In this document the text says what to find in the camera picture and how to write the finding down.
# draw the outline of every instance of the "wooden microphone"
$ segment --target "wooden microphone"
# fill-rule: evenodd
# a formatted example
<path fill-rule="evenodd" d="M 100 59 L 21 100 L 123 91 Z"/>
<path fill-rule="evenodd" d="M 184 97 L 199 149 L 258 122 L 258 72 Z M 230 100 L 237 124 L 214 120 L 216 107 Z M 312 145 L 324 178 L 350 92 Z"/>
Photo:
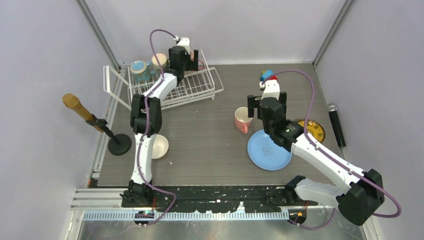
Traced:
<path fill-rule="evenodd" d="M 63 95 L 62 102 L 69 109 L 74 110 L 78 115 L 81 116 L 85 121 L 96 121 L 94 116 L 81 104 L 77 96 L 72 93 L 67 93 Z M 97 131 L 103 132 L 98 126 L 93 126 Z"/>

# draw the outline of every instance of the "mug handle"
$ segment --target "mug handle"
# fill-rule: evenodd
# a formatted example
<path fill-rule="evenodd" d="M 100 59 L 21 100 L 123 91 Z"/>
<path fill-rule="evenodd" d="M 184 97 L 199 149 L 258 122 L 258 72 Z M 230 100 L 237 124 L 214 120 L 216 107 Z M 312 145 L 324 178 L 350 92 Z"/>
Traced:
<path fill-rule="evenodd" d="M 152 65 L 153 65 L 153 62 L 152 61 L 149 61 L 148 63 L 147 63 L 147 71 L 150 73 L 150 75 L 154 75 L 155 73 L 156 73 L 156 70 L 155 70 L 155 66 L 153 66 L 152 67 Z"/>
<path fill-rule="evenodd" d="M 243 129 L 241 130 L 241 132 L 244 134 L 248 133 L 248 125 L 246 123 L 243 124 Z"/>

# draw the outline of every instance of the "cable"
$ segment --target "cable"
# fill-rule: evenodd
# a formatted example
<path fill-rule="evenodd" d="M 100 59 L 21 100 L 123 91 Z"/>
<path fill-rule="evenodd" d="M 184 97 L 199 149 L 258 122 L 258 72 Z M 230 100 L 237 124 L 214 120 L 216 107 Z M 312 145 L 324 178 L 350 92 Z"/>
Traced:
<path fill-rule="evenodd" d="M 305 211 L 305 215 L 307 215 L 308 214 L 308 204 L 309 204 L 309 201 L 307 200 L 306 202 L 305 202 L 305 206 L 304 206 L 304 211 Z"/>
<path fill-rule="evenodd" d="M 160 63 L 160 61 L 159 61 L 159 59 L 158 59 L 158 56 L 156 55 L 156 51 L 155 51 L 155 48 L 153 47 L 153 41 L 152 41 L 152 35 L 153 35 L 153 33 L 155 33 L 155 32 L 164 32 L 164 33 L 167 33 L 167 34 L 169 34 L 169 35 L 171 35 L 173 38 L 175 38 L 175 35 L 174 34 L 172 34 L 172 33 L 170 33 L 169 31 L 167 31 L 167 30 L 163 30 L 163 29 L 155 29 L 155 30 L 153 30 L 153 31 L 151 31 L 151 33 L 150 33 L 150 47 L 151 47 L 151 51 L 153 52 L 153 55 L 154 55 L 154 58 L 156 59 L 156 62 L 157 63 Z M 143 180 L 143 182 L 147 185 L 147 186 L 149 186 L 151 189 L 153 189 L 153 190 L 156 190 L 156 191 L 158 191 L 158 192 L 160 192 L 160 193 L 163 193 L 163 194 L 168 194 L 168 195 L 172 195 L 173 196 L 173 199 L 172 199 L 172 202 L 169 204 L 169 206 L 166 208 L 166 210 L 163 212 L 163 214 L 160 216 L 160 217 L 158 217 L 158 218 L 156 218 L 156 220 L 154 220 L 154 221 L 151 221 L 151 222 L 149 222 L 149 223 L 147 223 L 146 224 L 146 226 L 150 226 L 150 225 L 153 225 L 153 224 L 155 224 L 155 223 L 157 223 L 161 218 L 163 218 L 164 216 L 165 216 L 165 214 L 167 214 L 168 212 L 169 212 L 169 210 L 172 208 L 172 206 L 174 205 L 174 203 L 175 203 L 175 201 L 177 200 L 177 195 L 175 194 L 175 193 L 173 193 L 173 192 L 170 192 L 170 191 L 165 191 L 165 190 L 162 190 L 162 189 L 159 189 L 159 188 L 157 188 L 157 187 L 155 187 L 155 186 L 153 186 L 153 185 L 151 185 L 146 179 L 145 179 L 145 177 L 143 176 L 143 172 L 142 172 L 142 167 L 140 166 L 140 152 L 141 152 L 141 148 L 142 148 L 142 143 L 143 143 L 143 138 L 147 135 L 147 133 L 149 132 L 149 125 L 150 125 L 150 114 L 149 114 L 149 106 L 148 106 L 148 102 L 147 102 L 147 100 L 148 100 L 148 98 L 149 98 L 149 96 L 151 95 L 151 94 L 153 94 L 153 92 L 160 86 L 160 85 L 162 85 L 162 83 L 164 82 L 164 80 L 165 80 L 165 73 L 164 73 L 164 68 L 162 67 L 162 65 L 160 65 L 159 64 L 159 67 L 160 67 L 160 73 L 162 74 L 162 79 L 159 81 L 159 84 L 158 85 L 156 85 L 155 87 L 153 87 L 152 89 L 151 89 L 151 91 L 146 95 L 146 96 L 144 96 L 144 106 L 145 106 L 145 112 L 146 112 L 146 128 L 145 128 L 145 131 L 144 131 L 144 133 L 141 135 L 141 137 L 140 137 L 140 143 L 139 143 L 139 145 L 138 145 L 138 151 L 137 151 L 137 169 L 138 169 L 138 174 L 140 174 L 140 177 L 141 177 L 141 179 Z"/>
<path fill-rule="evenodd" d="M 305 78 L 307 78 L 307 80 L 310 83 L 310 88 L 312 90 L 312 95 L 311 95 L 311 98 L 310 98 L 309 107 L 307 109 L 305 120 L 304 120 L 304 122 L 307 123 L 308 122 L 308 119 L 309 119 L 309 113 L 311 112 L 312 104 L 314 103 L 314 99 L 315 99 L 315 85 L 314 85 L 314 82 L 313 82 L 312 78 L 308 74 L 306 74 L 305 72 L 303 72 L 301 70 L 296 70 L 296 69 L 288 69 L 288 70 L 284 70 L 284 71 L 280 71 L 280 72 L 277 72 L 277 73 L 272 74 L 267 79 L 265 79 L 262 82 L 262 84 L 265 84 L 265 82 L 268 81 L 273 76 L 276 76 L 276 75 L 279 75 L 279 74 L 283 74 L 283 73 L 298 73 L 298 74 L 301 74 Z M 308 139 L 309 143 L 312 144 L 312 146 L 314 146 L 316 148 L 317 147 L 317 144 L 308 136 L 308 129 L 307 129 L 307 125 L 306 124 L 304 125 L 303 133 L 305 134 L 305 136 Z M 387 215 L 387 214 L 374 213 L 374 214 L 372 214 L 373 216 L 380 217 L 380 218 L 389 218 L 390 219 L 390 218 L 397 218 L 397 217 L 399 217 L 399 215 L 401 215 L 401 213 L 402 213 L 401 205 L 399 204 L 399 202 L 390 193 L 388 193 L 386 190 L 384 190 L 383 188 L 381 188 L 377 184 L 373 183 L 372 181 L 370 181 L 370 180 L 366 179 L 365 177 L 361 176 L 357 172 L 351 171 L 347 166 L 343 165 L 341 162 L 339 162 L 337 159 L 335 159 L 334 157 L 332 157 L 330 154 L 328 154 L 326 151 L 324 151 L 320 147 L 318 147 L 317 149 L 322 154 L 324 154 L 327 158 L 329 158 L 331 161 L 333 161 L 335 164 L 339 165 L 342 169 L 346 170 L 347 172 L 350 172 L 355 177 L 361 179 L 362 181 L 364 181 L 367 184 L 371 185 L 373 188 L 375 188 L 378 191 L 382 192 L 390 200 L 392 200 L 393 203 L 396 205 L 397 212 L 395 214 Z"/>
<path fill-rule="evenodd" d="M 199 59 L 198 61 L 199 61 L 199 63 L 201 63 L 201 68 L 199 67 L 199 69 L 198 69 L 198 70 L 199 70 L 199 71 L 200 71 L 200 70 L 203 70 L 203 69 L 205 68 L 205 63 L 204 63 L 202 60 L 200 60 L 200 59 Z"/>
<path fill-rule="evenodd" d="M 289 219 L 288 221 L 290 222 L 290 223 L 292 223 L 292 224 L 294 224 L 294 225 L 298 225 L 300 228 L 303 228 L 303 229 L 308 229 L 308 230 L 319 230 L 319 229 L 323 229 L 323 228 L 325 228 L 325 227 L 327 227 L 332 221 L 333 221 L 333 218 L 334 218 L 334 216 L 336 215 L 336 209 L 335 208 L 333 208 L 332 209 L 332 213 L 331 213 L 331 216 L 330 216 L 330 218 L 328 219 L 328 221 L 324 224 L 324 225 L 322 225 L 322 226 L 317 226 L 317 227 L 312 227 L 312 226 L 305 226 L 305 225 L 302 225 L 302 224 L 299 224 L 298 225 L 298 223 L 296 222 L 296 220 L 298 219 L 298 217 L 296 217 L 296 219 L 293 221 L 293 220 L 291 220 L 291 219 Z"/>

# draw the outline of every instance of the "black round base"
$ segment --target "black round base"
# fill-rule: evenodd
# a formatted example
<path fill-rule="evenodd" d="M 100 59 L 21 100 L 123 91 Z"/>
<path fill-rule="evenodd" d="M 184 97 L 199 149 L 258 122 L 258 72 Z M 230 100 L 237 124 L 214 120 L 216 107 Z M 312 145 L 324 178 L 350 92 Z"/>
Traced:
<path fill-rule="evenodd" d="M 115 156 L 120 156 L 128 152 L 131 148 L 131 138 L 125 134 L 117 134 L 115 137 L 119 140 L 120 144 L 117 144 L 112 139 L 107 144 L 109 152 Z"/>

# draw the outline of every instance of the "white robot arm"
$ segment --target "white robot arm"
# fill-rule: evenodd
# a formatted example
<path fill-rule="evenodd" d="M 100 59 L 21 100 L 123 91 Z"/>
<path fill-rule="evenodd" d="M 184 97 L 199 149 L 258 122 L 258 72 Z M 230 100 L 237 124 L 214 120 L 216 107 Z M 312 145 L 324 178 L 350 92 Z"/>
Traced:
<path fill-rule="evenodd" d="M 136 152 L 128 190 L 121 195 L 128 202 L 145 205 L 154 197 L 152 189 L 146 187 L 145 181 L 152 183 L 153 144 L 156 134 L 162 127 L 161 101 L 181 82 L 184 71 L 199 69 L 199 52 L 197 50 L 194 50 L 193 54 L 188 52 L 189 44 L 188 38 L 184 38 L 180 44 L 177 42 L 177 46 L 170 48 L 169 68 L 165 70 L 163 77 L 161 76 L 147 92 L 142 95 L 135 94 L 132 98 L 130 125 L 135 134 Z M 291 191 L 295 198 L 338 208 L 346 219 L 359 226 L 383 204 L 384 195 L 380 191 L 351 174 L 351 172 L 361 173 L 361 176 L 382 188 L 382 177 L 377 171 L 371 169 L 365 172 L 348 163 L 309 134 L 308 137 L 314 141 L 312 145 L 304 134 L 303 127 L 286 119 L 287 94 L 280 92 L 277 80 L 267 80 L 262 96 L 249 95 L 247 100 L 249 117 L 254 116 L 254 110 L 257 108 L 257 115 L 262 120 L 264 131 L 275 144 L 305 159 L 334 183 L 334 185 L 324 184 L 304 176 L 297 176 L 285 185 L 285 189 Z M 350 171 L 343 169 L 318 149 L 324 150 Z M 139 168 L 145 181 L 140 176 Z"/>
<path fill-rule="evenodd" d="M 134 169 L 128 190 L 121 196 L 136 205 L 144 206 L 154 197 L 145 183 L 152 183 L 153 144 L 162 127 L 161 101 L 183 80 L 185 71 L 199 70 L 199 51 L 190 51 L 188 37 L 175 40 L 177 45 L 169 49 L 169 64 L 163 76 L 148 91 L 132 96 L 130 125 L 135 134 Z"/>
<path fill-rule="evenodd" d="M 247 96 L 249 117 L 254 116 L 254 110 L 257 108 L 263 129 L 274 143 L 308 161 L 334 185 L 297 176 L 285 186 L 285 189 L 292 191 L 292 195 L 301 200 L 314 201 L 339 209 L 346 219 L 361 226 L 383 204 L 384 195 L 351 173 L 360 173 L 360 176 L 383 188 L 381 175 L 373 169 L 365 172 L 345 161 L 308 133 L 313 145 L 304 134 L 302 126 L 286 119 L 286 99 L 287 94 L 280 92 L 277 80 L 267 80 L 262 96 Z M 349 171 L 329 159 L 322 150 Z"/>
<path fill-rule="evenodd" d="M 143 96 L 149 96 L 149 98 L 156 98 L 159 99 L 160 102 L 162 102 L 165 97 L 168 95 L 172 89 L 174 89 L 177 86 L 177 76 L 171 74 L 171 73 L 165 73 L 164 78 L 162 79 L 162 76 L 160 79 L 146 92 L 143 93 Z M 140 164 L 144 179 L 146 179 L 148 182 L 152 181 L 152 150 L 153 150 L 153 143 L 155 142 L 156 133 L 152 134 L 151 136 L 144 135 L 143 132 L 136 132 L 135 133 L 135 160 L 134 160 L 134 170 L 132 171 L 131 180 L 134 181 L 134 183 L 137 184 L 143 184 L 144 181 L 140 177 L 139 171 L 137 170 L 138 164 Z"/>

